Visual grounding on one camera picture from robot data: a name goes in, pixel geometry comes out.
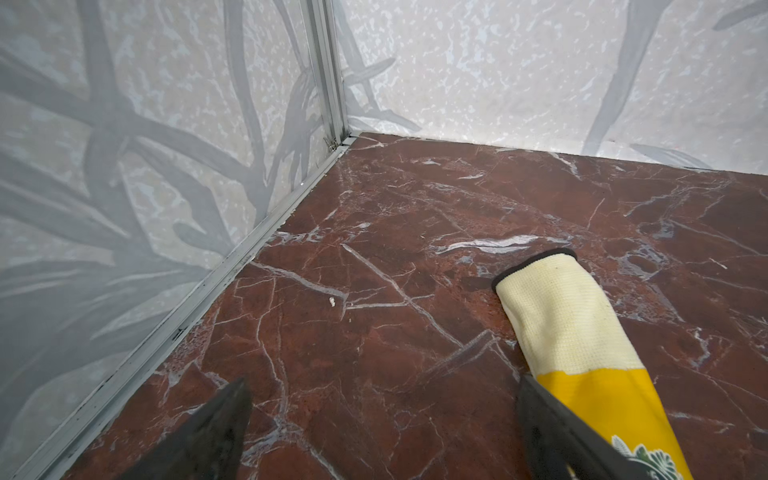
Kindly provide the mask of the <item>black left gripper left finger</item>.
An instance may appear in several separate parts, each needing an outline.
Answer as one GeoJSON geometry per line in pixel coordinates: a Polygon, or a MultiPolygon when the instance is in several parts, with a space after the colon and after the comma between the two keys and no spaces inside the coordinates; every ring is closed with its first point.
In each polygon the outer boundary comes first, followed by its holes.
{"type": "Polygon", "coordinates": [[[252,410],[240,378],[222,388],[176,431],[158,443],[122,479],[234,479],[252,410]]]}

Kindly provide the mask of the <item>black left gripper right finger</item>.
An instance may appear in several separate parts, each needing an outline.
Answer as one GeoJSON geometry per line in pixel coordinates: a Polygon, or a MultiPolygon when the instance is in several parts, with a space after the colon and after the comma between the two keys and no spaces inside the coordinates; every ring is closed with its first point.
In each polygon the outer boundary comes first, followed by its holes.
{"type": "Polygon", "coordinates": [[[643,479],[644,470],[615,450],[535,378],[524,375],[517,417],[534,479],[643,479]]]}

